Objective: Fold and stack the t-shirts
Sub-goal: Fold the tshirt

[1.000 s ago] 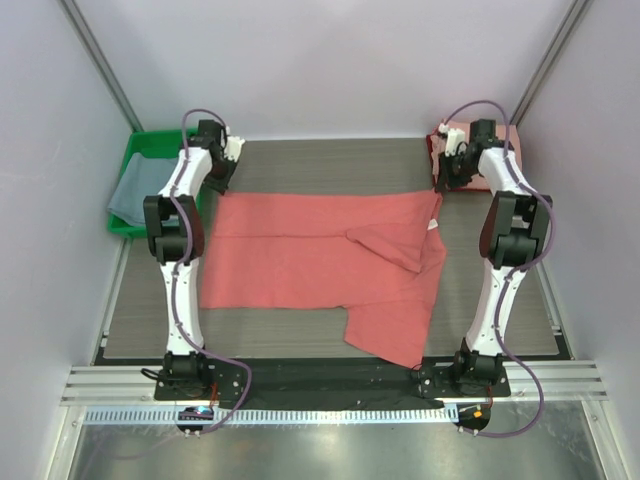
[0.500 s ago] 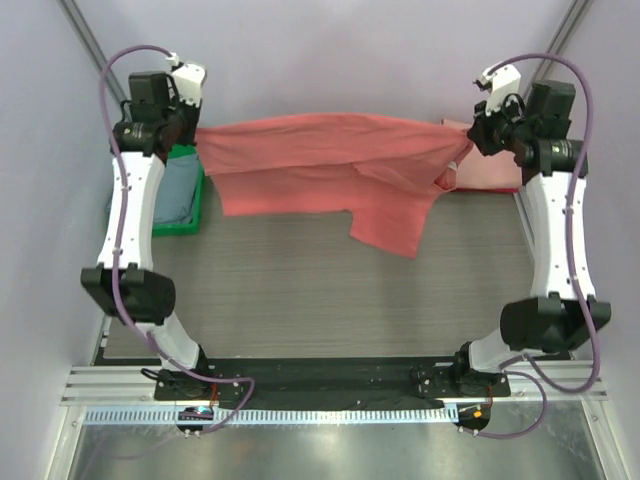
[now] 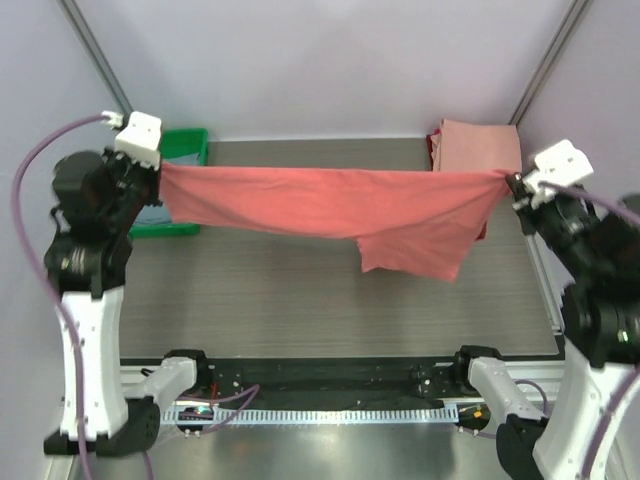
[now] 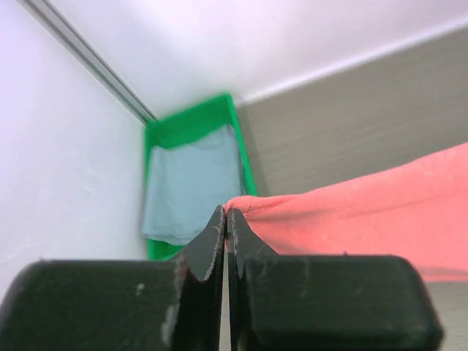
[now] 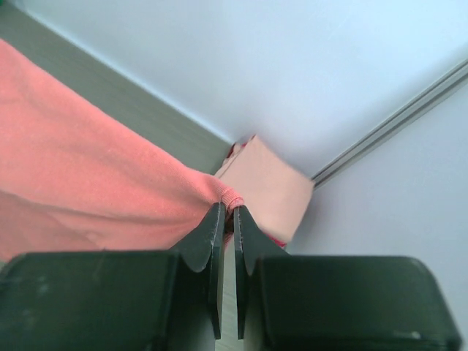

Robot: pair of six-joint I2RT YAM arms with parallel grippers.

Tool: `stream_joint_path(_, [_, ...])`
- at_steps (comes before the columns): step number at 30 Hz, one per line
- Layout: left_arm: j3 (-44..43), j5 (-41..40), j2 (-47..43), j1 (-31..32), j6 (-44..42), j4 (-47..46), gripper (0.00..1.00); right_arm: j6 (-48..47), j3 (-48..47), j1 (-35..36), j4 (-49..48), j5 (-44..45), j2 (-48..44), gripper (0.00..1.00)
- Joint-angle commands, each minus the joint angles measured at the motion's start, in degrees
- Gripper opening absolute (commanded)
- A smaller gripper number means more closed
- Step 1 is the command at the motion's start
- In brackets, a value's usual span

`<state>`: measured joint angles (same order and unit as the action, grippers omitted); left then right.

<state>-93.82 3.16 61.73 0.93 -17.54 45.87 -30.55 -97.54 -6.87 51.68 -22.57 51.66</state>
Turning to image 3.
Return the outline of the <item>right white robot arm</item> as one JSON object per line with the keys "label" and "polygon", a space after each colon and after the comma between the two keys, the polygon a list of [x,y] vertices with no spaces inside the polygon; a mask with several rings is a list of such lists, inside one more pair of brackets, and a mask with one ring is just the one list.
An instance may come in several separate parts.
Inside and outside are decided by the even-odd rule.
{"label": "right white robot arm", "polygon": [[478,393],[496,421],[512,479],[603,479],[626,409],[639,391],[639,197],[607,202],[581,185],[507,177],[524,234],[539,235],[570,273],[562,293],[564,371],[551,414],[525,397],[499,352],[463,346],[451,383]]}

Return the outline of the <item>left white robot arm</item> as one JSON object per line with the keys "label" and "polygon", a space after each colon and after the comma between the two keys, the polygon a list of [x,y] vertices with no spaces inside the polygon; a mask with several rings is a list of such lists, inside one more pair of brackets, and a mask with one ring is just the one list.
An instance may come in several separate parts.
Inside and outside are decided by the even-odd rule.
{"label": "left white robot arm", "polygon": [[80,151],[58,162],[51,211],[58,228],[44,256],[58,301],[65,403],[58,430],[43,442],[48,456],[82,451],[125,457],[151,448],[162,414],[185,394],[198,400],[212,387],[201,350],[172,350],[141,383],[124,390],[119,326],[132,253],[129,231],[146,205],[159,204],[161,157]]}

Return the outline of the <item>coral red t shirt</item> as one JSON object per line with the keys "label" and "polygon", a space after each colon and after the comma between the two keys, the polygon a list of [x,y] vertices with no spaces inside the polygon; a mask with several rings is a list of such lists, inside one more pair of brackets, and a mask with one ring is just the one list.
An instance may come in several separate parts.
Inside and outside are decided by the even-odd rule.
{"label": "coral red t shirt", "polygon": [[160,195],[173,220],[352,239],[361,269],[452,282],[508,192],[501,171],[196,167],[167,163]]}

